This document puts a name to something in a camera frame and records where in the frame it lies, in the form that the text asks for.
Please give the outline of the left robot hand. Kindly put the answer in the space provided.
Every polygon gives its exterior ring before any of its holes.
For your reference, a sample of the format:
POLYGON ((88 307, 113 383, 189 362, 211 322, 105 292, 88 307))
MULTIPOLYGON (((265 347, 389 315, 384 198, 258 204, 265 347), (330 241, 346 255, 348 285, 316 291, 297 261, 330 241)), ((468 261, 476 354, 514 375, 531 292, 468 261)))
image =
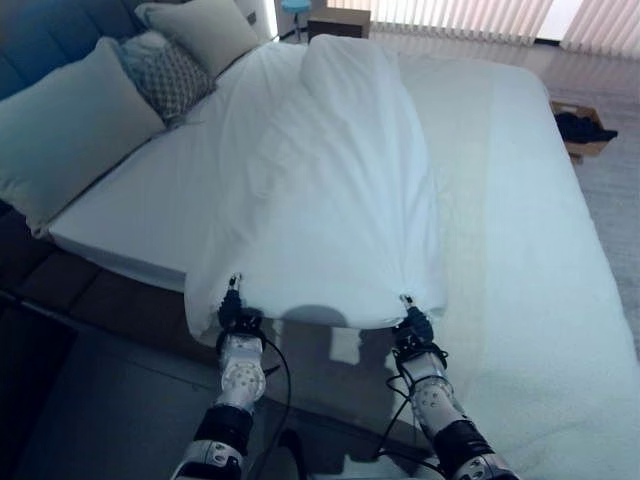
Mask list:
POLYGON ((224 331, 256 332, 261 328, 263 314, 260 310, 243 304, 240 295, 242 276, 233 274, 227 284, 225 296, 218 308, 217 316, 224 331))

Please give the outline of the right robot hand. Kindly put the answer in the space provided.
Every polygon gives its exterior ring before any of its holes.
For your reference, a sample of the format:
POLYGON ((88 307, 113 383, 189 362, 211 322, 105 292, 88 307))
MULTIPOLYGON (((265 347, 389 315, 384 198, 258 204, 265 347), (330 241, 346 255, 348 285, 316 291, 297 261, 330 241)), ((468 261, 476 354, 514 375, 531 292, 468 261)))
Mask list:
POLYGON ((420 310, 409 295, 401 295, 400 301, 406 310, 406 316, 392 328, 397 343, 427 345, 433 342, 434 334, 429 317, 420 310))

